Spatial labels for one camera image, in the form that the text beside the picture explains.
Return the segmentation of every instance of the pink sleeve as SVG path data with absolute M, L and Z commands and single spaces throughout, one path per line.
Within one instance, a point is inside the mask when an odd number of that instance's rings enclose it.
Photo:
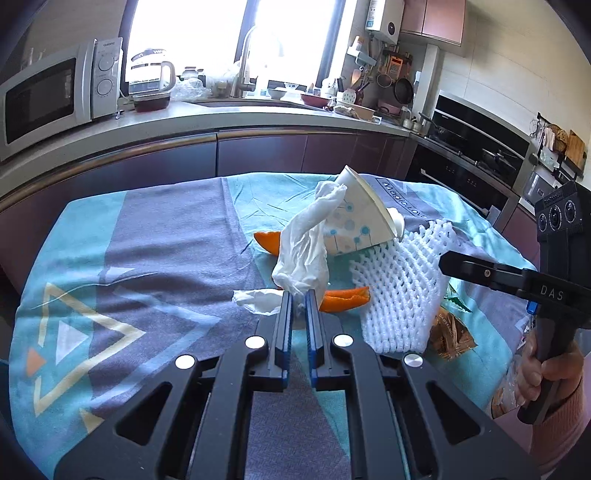
M 530 455 L 540 466 L 542 473 L 556 467 L 573 445 L 577 442 L 585 427 L 587 417 L 583 381 L 557 411 L 548 417 L 542 425 L 534 425 L 531 436 Z
M 539 426 L 531 427 L 517 419 L 513 410 L 495 421 L 524 450 L 536 459 L 542 473 L 556 467 L 577 442 L 591 416 L 591 353 L 585 357 L 583 380 L 569 400 Z

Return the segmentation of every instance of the crumpled tissue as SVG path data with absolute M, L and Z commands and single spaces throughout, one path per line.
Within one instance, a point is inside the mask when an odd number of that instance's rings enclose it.
M 296 214 L 281 231 L 279 257 L 273 269 L 275 284 L 290 292 L 296 304 L 303 303 L 305 293 L 314 289 L 318 305 L 322 303 L 329 282 L 323 227 L 325 220 L 345 198 L 347 187 L 333 181 L 316 186 L 315 200 Z M 280 311 L 281 290 L 235 290 L 234 301 L 249 312 L 274 315 Z

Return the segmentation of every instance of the human hand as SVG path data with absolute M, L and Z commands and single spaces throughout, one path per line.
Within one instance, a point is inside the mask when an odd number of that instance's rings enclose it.
M 537 347 L 534 330 L 527 338 L 521 365 L 517 369 L 515 401 L 521 406 L 526 401 L 537 400 L 540 396 L 542 378 L 550 381 L 562 380 L 554 399 L 556 405 L 572 395 L 583 376 L 584 357 L 576 342 L 572 342 L 562 355 L 543 363 L 535 357 Z

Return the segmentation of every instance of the camera lens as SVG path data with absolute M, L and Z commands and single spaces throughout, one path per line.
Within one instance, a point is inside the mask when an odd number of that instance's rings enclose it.
M 560 209 L 556 205 L 550 209 L 550 226 L 554 230 L 560 228 Z
M 540 229 L 540 232 L 545 232 L 547 226 L 548 223 L 546 222 L 546 215 L 542 213 L 542 215 L 540 215 L 540 218 L 538 218 L 538 228 Z
M 566 202 L 566 205 L 564 206 L 564 216 L 566 217 L 569 223 L 574 222 L 574 216 L 576 215 L 576 213 L 577 209 L 574 206 L 573 201 L 569 200 L 568 202 Z

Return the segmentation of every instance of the upper cabinet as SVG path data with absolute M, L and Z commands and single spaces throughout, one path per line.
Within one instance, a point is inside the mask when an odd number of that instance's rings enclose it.
M 422 34 L 426 9 L 427 0 L 405 0 L 400 31 Z
M 405 0 L 400 31 L 425 42 L 460 46 L 465 18 L 466 0 Z

